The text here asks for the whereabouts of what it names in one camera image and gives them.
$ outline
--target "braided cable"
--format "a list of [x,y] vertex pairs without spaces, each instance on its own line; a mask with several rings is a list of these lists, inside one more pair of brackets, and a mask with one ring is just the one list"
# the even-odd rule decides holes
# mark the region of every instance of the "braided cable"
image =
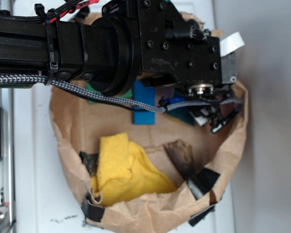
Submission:
[[[22,74],[0,74],[0,85],[7,85],[7,84],[34,84],[34,83],[45,83],[47,81],[48,77],[46,75],[22,75]],[[87,90],[85,88],[82,88],[80,86],[67,83],[65,81],[53,79],[51,85],[58,87],[60,89],[77,93],[81,96],[88,97],[94,100],[104,101],[104,102],[111,102],[111,103],[117,103],[117,104],[123,104],[123,105],[130,105],[134,107],[139,107],[141,109],[147,110],[149,112],[154,113],[165,113],[177,108],[182,107],[189,107],[189,106],[210,106],[211,103],[200,101],[200,100],[191,100],[191,101],[182,101],[174,104],[169,104],[166,107],[153,107],[151,105],[125,99],[121,97],[107,97],[100,93],[96,93],[90,90]],[[243,104],[243,100],[238,98],[229,98],[227,100],[224,100],[220,102],[220,104],[228,104],[228,103],[239,103]]]

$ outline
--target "brown paper bag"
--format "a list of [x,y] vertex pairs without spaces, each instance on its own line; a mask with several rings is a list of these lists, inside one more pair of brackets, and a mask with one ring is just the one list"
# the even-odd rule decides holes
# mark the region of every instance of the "brown paper bag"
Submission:
[[[84,82],[76,84],[85,86]],[[136,126],[132,124],[132,113],[127,110],[90,105],[86,100],[53,88],[50,116],[66,180],[78,203],[83,207],[90,205],[100,215],[95,221],[87,221],[117,233],[165,233],[220,201],[242,157],[246,140],[248,93],[240,82],[234,85],[234,90],[237,97],[245,100],[243,111],[218,134],[212,134],[208,126],[193,127],[165,114],[156,114],[154,126]],[[176,192],[145,194],[108,208],[95,207],[99,203],[89,197],[91,180],[79,152],[98,153],[101,136],[123,132],[146,149],[153,164],[178,187]],[[178,139],[192,145],[194,163],[201,173],[203,168],[208,168],[220,175],[211,190],[199,197],[189,187],[190,183],[184,182],[163,149],[164,144]]]

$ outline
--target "blue foam block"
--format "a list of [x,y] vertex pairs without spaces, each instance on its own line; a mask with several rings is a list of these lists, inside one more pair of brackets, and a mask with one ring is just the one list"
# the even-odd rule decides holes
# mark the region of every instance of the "blue foam block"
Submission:
[[[140,81],[136,81],[133,87],[133,98],[151,106],[155,106],[155,90],[152,87],[144,87]],[[155,113],[151,112],[134,112],[133,123],[135,125],[154,125]]]

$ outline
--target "black tape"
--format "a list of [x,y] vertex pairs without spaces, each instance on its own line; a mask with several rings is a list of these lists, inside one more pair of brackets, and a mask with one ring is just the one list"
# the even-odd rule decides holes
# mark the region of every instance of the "black tape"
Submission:
[[199,223],[203,218],[206,217],[207,214],[214,211],[215,206],[212,205],[208,209],[198,213],[197,215],[192,216],[191,220],[189,220],[189,224],[194,227],[197,223]]
[[[199,173],[191,176],[187,179],[186,183],[190,188],[192,194],[196,200],[201,199],[204,195],[210,192],[217,180],[219,179],[220,174],[211,171],[207,168],[202,169]],[[189,220],[189,224],[193,227],[199,223],[207,214],[214,211],[214,204],[208,207],[206,210],[192,216]]]
[[82,204],[82,211],[86,218],[93,222],[101,222],[106,208],[96,206],[90,203],[88,198],[85,198]]
[[204,168],[199,173],[188,178],[186,183],[195,199],[199,200],[213,189],[219,177],[219,173]]

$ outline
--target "black zip tie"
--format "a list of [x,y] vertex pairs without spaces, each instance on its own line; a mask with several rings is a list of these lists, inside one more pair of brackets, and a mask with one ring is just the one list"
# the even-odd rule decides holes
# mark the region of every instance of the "black zip tie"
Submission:
[[54,78],[55,71],[59,69],[58,62],[55,60],[55,51],[54,51],[54,40],[52,27],[48,18],[48,15],[45,13],[44,6],[42,4],[35,4],[34,10],[38,16],[41,16],[45,22],[46,32],[47,32],[47,41],[48,41],[48,79],[44,83],[45,86],[49,86]]
[[59,21],[60,20],[60,14],[59,14],[59,12],[56,9],[52,8],[48,12],[54,12],[55,15],[56,15],[56,21]]

